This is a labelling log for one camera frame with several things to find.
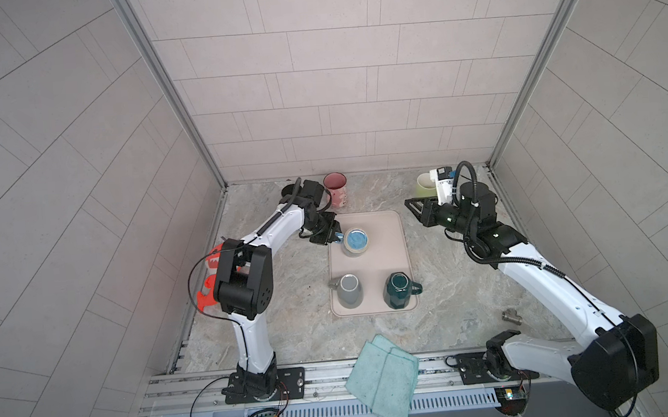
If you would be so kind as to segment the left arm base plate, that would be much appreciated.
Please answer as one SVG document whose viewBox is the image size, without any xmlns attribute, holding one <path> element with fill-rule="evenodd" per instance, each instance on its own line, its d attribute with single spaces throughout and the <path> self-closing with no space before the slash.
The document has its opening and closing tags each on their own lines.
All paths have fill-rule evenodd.
<svg viewBox="0 0 668 417">
<path fill-rule="evenodd" d="M 275 402 L 285 396 L 302 399 L 306 369 L 279 368 L 275 371 L 254 374 L 238 368 L 229 377 L 228 385 L 221 394 L 228 405 Z"/>
</svg>

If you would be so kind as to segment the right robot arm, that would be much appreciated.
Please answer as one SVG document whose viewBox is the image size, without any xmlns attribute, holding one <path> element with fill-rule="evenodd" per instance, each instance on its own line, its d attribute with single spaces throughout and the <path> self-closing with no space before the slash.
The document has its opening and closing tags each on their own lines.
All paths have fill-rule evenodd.
<svg viewBox="0 0 668 417">
<path fill-rule="evenodd" d="M 437 193 L 405 206 L 425 227 L 442 227 L 471 261 L 510 277 L 549 309 L 573 337 L 552 342 L 507 330 L 486 343 L 484 367 L 496 381 L 520 380 L 529 394 L 533 374 L 576 385 L 595 406 L 616 413 L 658 381 L 658 332 L 641 314 L 627 316 L 581 288 L 515 228 L 497 218 L 497 194 L 462 161 L 430 171 Z"/>
</svg>

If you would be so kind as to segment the dark green mug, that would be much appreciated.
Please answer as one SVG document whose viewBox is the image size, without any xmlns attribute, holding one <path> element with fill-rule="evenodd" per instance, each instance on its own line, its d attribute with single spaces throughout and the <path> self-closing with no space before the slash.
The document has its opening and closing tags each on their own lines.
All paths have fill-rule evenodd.
<svg viewBox="0 0 668 417">
<path fill-rule="evenodd" d="M 403 310 L 414 296 L 423 293 L 421 283 L 413 282 L 404 272 L 394 272 L 384 286 L 384 301 L 393 310 Z"/>
</svg>

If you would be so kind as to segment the light green mug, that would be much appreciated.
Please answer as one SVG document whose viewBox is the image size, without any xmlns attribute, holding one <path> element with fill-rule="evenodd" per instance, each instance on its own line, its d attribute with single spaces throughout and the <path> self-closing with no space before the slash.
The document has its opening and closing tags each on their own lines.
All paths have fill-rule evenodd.
<svg viewBox="0 0 668 417">
<path fill-rule="evenodd" d="M 418 198 L 438 197 L 437 183 L 432 180 L 430 173 L 421 173 L 416 179 L 416 196 Z"/>
</svg>

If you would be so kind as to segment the blue butterfly mug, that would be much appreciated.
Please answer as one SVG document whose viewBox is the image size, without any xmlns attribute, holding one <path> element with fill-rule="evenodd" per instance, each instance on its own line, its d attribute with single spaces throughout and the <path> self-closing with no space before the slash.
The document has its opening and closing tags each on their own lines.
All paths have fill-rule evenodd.
<svg viewBox="0 0 668 417">
<path fill-rule="evenodd" d="M 368 250 L 369 235 L 362 228 L 351 228 L 339 235 L 339 242 L 347 257 L 358 257 Z"/>
</svg>

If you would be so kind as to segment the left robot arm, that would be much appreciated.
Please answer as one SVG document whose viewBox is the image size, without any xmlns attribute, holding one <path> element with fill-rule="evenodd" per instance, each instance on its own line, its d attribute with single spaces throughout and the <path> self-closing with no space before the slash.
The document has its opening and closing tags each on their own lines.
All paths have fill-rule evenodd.
<svg viewBox="0 0 668 417">
<path fill-rule="evenodd" d="M 344 235 L 336 214 L 328 210 L 330 205 L 323 184 L 298 178 L 284 187 L 279 206 L 257 230 L 221 245 L 213 296 L 232 324 L 238 344 L 232 395 L 259 401 L 275 395 L 279 386 L 276 354 L 265 315 L 275 289 L 273 258 L 294 234 L 317 246 L 342 241 Z"/>
</svg>

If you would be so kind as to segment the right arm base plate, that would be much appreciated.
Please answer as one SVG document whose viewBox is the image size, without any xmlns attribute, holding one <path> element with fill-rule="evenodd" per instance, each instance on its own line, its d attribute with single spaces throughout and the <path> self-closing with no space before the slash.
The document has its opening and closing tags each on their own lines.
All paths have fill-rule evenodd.
<svg viewBox="0 0 668 417">
<path fill-rule="evenodd" d="M 539 378 L 539 373 L 513 368 L 505 359 L 493 352 L 458 354 L 454 359 L 455 368 L 459 370 L 464 385 Z"/>
</svg>

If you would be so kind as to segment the pink ghost mug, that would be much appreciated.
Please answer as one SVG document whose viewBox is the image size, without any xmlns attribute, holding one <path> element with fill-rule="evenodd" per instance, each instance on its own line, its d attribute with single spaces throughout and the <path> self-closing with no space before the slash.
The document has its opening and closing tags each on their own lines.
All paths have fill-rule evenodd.
<svg viewBox="0 0 668 417">
<path fill-rule="evenodd" d="M 343 208 L 348 201 L 347 176 L 338 172 L 324 177 L 324 186 L 330 192 L 331 208 Z"/>
</svg>

